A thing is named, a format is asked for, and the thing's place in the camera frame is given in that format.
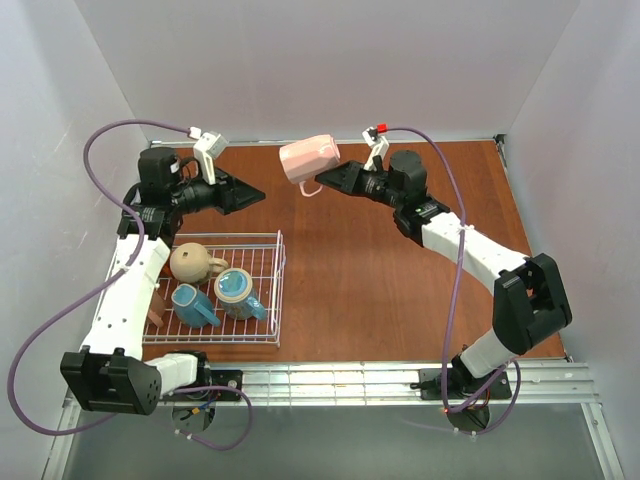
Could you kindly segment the pink faceted mug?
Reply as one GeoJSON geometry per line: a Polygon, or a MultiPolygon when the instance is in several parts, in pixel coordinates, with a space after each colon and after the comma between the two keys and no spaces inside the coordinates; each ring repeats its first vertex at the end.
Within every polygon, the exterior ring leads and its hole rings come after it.
{"type": "Polygon", "coordinates": [[[334,138],[322,134],[281,146],[279,160],[287,179],[299,187],[304,197],[309,198],[317,195],[322,186],[309,193],[305,190],[305,183],[336,167],[340,162],[340,152],[334,138]]]}

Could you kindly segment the beige round mug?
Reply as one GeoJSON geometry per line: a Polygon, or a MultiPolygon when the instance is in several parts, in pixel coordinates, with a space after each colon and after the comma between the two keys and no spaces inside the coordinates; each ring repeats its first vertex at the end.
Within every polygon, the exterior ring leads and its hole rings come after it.
{"type": "Polygon", "coordinates": [[[174,278],[191,285],[207,283],[229,267],[226,260],[212,256],[203,245],[195,242],[178,246],[169,258],[174,278]]]}

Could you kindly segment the blue bear mug yellow inside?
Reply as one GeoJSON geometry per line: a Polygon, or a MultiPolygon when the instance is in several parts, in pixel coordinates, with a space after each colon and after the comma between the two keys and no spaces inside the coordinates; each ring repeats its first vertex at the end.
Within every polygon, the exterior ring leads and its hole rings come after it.
{"type": "Polygon", "coordinates": [[[244,269],[229,268],[214,281],[214,294],[224,312],[234,320],[267,319],[267,310],[254,289],[253,278],[244,269]]]}

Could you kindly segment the light blue mug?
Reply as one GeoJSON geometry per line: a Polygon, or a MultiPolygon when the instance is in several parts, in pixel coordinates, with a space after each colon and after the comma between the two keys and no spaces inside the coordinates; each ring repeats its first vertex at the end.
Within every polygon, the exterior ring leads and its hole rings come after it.
{"type": "Polygon", "coordinates": [[[193,285],[179,284],[171,295],[171,302],[175,315],[191,328],[221,325],[212,301],[193,285]]]}

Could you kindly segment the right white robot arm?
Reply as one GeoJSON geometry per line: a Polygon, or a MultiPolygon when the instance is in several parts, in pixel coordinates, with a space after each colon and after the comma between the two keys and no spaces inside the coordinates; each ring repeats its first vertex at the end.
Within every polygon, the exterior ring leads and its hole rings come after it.
{"type": "Polygon", "coordinates": [[[556,261],[508,249],[465,224],[427,189],[421,157],[403,150],[384,166],[335,163],[315,180],[346,195],[389,206],[398,230],[455,263],[493,297],[492,323],[474,343],[445,363],[435,380],[441,391],[482,385],[501,367],[566,328],[573,319],[556,261]]]}

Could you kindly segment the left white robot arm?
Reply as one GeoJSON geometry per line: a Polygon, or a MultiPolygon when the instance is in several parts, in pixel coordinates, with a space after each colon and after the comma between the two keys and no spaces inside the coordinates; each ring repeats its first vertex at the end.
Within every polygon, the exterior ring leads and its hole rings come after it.
{"type": "Polygon", "coordinates": [[[203,354],[170,353],[143,361],[143,334],[156,285],[184,215],[208,208],[228,215],[266,195],[221,169],[208,183],[203,163],[187,179],[182,169],[189,162],[170,147],[139,154],[139,182],[125,196],[117,230],[117,279],[102,295],[79,351],[64,353],[60,363],[85,410],[149,415],[166,393],[204,381],[203,354]]]}

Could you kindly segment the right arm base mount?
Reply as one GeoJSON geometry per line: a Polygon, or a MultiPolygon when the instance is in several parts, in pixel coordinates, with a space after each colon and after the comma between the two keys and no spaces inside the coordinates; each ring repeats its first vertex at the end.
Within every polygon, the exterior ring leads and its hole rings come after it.
{"type": "MultiPolygon", "coordinates": [[[[472,398],[482,385],[490,378],[490,374],[480,379],[473,379],[470,384],[459,386],[454,379],[452,368],[448,369],[448,399],[461,401],[472,398]]],[[[432,369],[418,371],[418,381],[410,384],[410,389],[418,391],[422,400],[441,399],[441,377],[432,369]]],[[[473,402],[460,413],[446,413],[447,420],[453,428],[469,433],[485,430],[491,421],[490,400],[509,400],[512,391],[506,372],[502,372],[488,389],[476,397],[473,402]]]]}

